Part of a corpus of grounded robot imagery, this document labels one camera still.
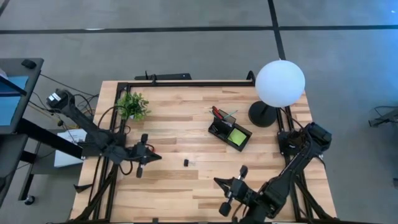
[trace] pen holder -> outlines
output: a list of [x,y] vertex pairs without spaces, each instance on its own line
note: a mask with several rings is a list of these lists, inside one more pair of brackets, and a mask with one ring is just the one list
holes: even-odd
[[[218,110],[220,115],[222,117],[227,116],[228,114],[225,113],[222,110]],[[229,144],[230,146],[234,147],[236,150],[241,152],[243,148],[245,147],[246,143],[248,143],[249,138],[251,137],[252,132],[248,131],[247,129],[243,128],[242,126],[238,125],[235,123],[236,118],[229,116],[225,118],[226,121],[222,121],[218,118],[214,118],[212,124],[208,128],[209,133],[215,135],[222,141],[224,141],[226,144]],[[235,144],[234,142],[230,141],[228,139],[229,135],[234,131],[234,129],[237,129],[241,133],[243,133],[246,138],[243,140],[243,142],[240,145]]]

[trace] table frame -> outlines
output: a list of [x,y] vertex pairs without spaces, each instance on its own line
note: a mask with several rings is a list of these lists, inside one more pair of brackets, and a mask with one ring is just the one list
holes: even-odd
[[[253,74],[252,71],[250,71],[246,77],[246,81],[214,81],[214,82],[209,82],[209,81],[160,81],[158,82],[156,79],[156,76],[152,77],[151,82],[119,82],[116,88],[116,96],[114,103],[116,104],[119,98],[122,95],[122,92],[130,92],[133,87],[144,87],[144,86],[152,86],[152,87],[163,87],[163,86],[254,86],[256,82],[256,78]],[[288,119],[288,124],[289,124],[289,129],[292,130],[294,129],[293,121],[291,119],[291,112],[290,108],[286,107],[286,112],[288,114],[287,119]],[[109,129],[111,131],[115,130],[116,127],[116,118],[118,115],[118,111],[116,109],[113,109],[112,112],[112,117],[111,117],[111,123]],[[284,124],[283,124],[283,119],[282,115],[280,113],[280,110],[277,110],[277,122],[279,126],[279,131],[285,131],[284,129]],[[120,127],[119,130],[124,133],[124,127],[126,125],[125,120],[121,120],[120,122]],[[285,162],[286,165],[290,162],[290,156],[287,154],[284,155],[285,157]],[[99,186],[103,185],[106,179],[106,174],[108,172],[108,167],[109,167],[109,159],[105,158],[102,164],[102,169],[101,169],[101,174],[99,177]],[[114,193],[116,189],[116,179],[117,179],[117,174],[115,175],[113,181],[109,185],[109,193],[108,193],[108,202],[106,205],[106,211],[105,211],[105,220],[110,220],[111,219],[111,212],[112,212],[112,207],[113,207],[113,198],[114,198]],[[300,174],[300,180],[302,181],[303,185],[305,188],[307,188],[306,182],[305,182],[305,177],[303,174]],[[290,196],[292,198],[293,202],[293,207],[294,207],[294,213],[295,213],[295,219],[297,221],[301,220],[300,216],[300,211],[299,211],[299,200],[297,199],[297,193],[296,189],[294,187],[294,183],[292,183],[291,186],[291,191],[290,191]],[[313,218],[312,215],[312,209],[308,206],[307,200],[304,198],[305,202],[305,208],[308,216],[310,218]],[[100,207],[101,207],[101,200],[98,202],[96,205],[94,212],[93,212],[93,220],[98,220],[99,215],[100,215]]]

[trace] wheel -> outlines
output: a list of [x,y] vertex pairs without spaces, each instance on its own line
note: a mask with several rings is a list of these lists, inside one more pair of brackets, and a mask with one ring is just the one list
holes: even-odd
[[32,205],[35,202],[35,197],[28,195],[25,199],[25,205]]

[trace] green sticky notes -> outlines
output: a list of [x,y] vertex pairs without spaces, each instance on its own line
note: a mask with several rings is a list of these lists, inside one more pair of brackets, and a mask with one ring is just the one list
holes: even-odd
[[228,140],[235,143],[237,146],[240,146],[245,139],[246,135],[236,128],[234,128],[228,136]]

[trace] white spherical lamp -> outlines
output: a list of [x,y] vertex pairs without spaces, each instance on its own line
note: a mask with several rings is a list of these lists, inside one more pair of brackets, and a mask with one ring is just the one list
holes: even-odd
[[293,62],[278,60],[264,66],[256,77],[256,91],[261,101],[249,109],[251,122],[268,127],[276,120],[276,109],[294,104],[303,94],[305,77]]

